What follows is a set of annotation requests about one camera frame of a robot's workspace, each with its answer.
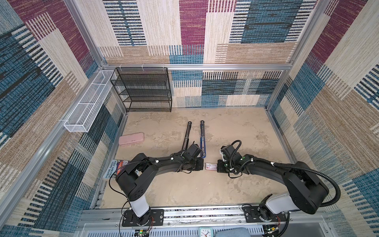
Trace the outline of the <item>red white staples box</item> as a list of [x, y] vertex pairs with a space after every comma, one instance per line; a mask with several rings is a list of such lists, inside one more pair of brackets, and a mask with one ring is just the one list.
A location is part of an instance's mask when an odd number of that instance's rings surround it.
[[206, 170], [217, 171], [217, 164], [206, 163]]

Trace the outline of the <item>black stapler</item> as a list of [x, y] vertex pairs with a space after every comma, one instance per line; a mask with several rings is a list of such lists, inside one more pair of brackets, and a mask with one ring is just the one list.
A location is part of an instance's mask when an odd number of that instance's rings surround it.
[[182, 145], [182, 150], [186, 150], [188, 148], [191, 125], [192, 125], [192, 122], [189, 121], [187, 124], [187, 129], [186, 129], [185, 138]]

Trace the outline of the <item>blue stapler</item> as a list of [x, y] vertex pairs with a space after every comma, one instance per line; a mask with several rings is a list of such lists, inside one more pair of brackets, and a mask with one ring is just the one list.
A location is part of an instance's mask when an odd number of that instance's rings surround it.
[[203, 120], [200, 121], [200, 149], [201, 149], [201, 157], [205, 159], [206, 158], [205, 122]]

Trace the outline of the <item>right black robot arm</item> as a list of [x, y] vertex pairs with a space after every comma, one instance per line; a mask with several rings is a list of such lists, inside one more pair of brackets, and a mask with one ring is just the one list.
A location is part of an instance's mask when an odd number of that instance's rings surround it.
[[234, 174], [235, 178], [239, 174], [258, 175], [286, 186], [287, 192], [269, 194], [259, 204], [257, 211], [266, 222], [281, 212], [315, 214], [320, 207], [334, 205], [341, 198], [341, 190], [332, 178], [303, 162], [283, 164], [245, 155], [231, 164], [226, 158], [218, 160], [217, 172]]

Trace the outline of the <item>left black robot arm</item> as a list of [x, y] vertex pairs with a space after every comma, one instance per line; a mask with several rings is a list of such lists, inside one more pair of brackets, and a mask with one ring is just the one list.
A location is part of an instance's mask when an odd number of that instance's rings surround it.
[[163, 158], [147, 157], [138, 154], [116, 175], [116, 182], [128, 199], [139, 225], [145, 225], [150, 219], [150, 206], [145, 192], [158, 175], [183, 171], [203, 170], [202, 151], [182, 150]]

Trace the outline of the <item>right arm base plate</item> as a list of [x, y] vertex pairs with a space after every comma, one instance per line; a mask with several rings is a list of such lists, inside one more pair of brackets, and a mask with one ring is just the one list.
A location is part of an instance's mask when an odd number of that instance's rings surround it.
[[284, 212], [278, 214], [271, 213], [267, 208], [251, 204], [242, 205], [242, 211], [247, 223], [263, 223], [263, 222], [280, 222], [284, 223], [287, 220], [287, 215]]

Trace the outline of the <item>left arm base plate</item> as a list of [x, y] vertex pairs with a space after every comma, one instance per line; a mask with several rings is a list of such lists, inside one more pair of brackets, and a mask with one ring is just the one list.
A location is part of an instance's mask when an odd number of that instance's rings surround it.
[[164, 219], [163, 209], [150, 209], [141, 217], [137, 217], [133, 210], [126, 210], [123, 213], [121, 222], [122, 227], [137, 227], [137, 226], [162, 226]]

